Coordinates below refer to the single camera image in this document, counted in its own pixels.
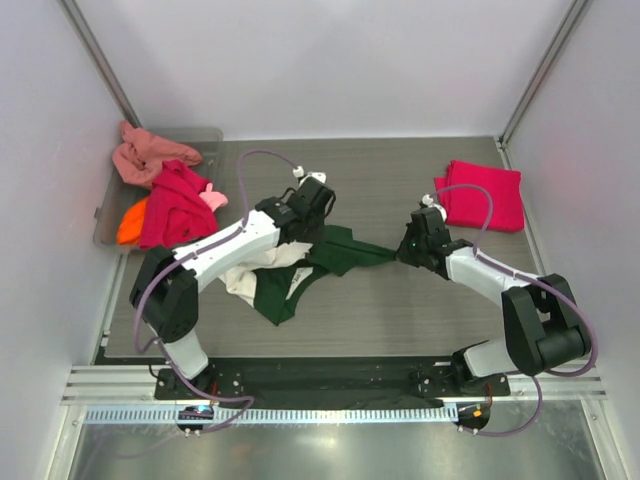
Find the white and green t shirt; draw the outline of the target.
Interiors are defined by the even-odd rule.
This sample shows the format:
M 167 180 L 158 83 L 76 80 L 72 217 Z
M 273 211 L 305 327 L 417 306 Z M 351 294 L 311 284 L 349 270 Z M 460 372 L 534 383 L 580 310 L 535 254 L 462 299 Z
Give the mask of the white and green t shirt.
M 219 276 L 228 294 L 240 298 L 275 326 L 295 316 L 305 291 L 326 276 L 395 260 L 389 248 L 354 238 L 350 228 L 329 225 L 317 244 L 283 244 Z

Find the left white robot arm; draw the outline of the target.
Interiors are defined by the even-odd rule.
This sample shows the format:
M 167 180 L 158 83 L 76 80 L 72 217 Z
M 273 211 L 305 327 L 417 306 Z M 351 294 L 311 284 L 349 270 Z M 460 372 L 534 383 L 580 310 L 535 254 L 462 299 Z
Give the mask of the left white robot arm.
M 134 331 L 145 322 L 166 359 L 180 372 L 179 388 L 190 398 L 205 397 L 213 385 L 195 326 L 199 294 L 228 270 L 290 243 L 317 243 L 335 203 L 326 174 L 311 172 L 280 197 L 260 201 L 231 226 L 199 241 L 145 254 L 129 301 Z

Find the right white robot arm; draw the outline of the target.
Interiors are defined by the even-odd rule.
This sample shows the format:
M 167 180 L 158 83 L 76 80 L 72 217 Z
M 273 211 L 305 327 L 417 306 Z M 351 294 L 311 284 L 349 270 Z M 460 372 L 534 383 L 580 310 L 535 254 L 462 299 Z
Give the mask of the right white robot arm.
M 501 308 L 504 335 L 455 352 L 453 388 L 473 395 L 488 379 L 511 372 L 582 376 L 595 365 L 598 345 L 568 281 L 535 277 L 484 255 L 475 244 L 452 240 L 447 214 L 430 195 L 410 215 L 396 260 L 464 285 Z

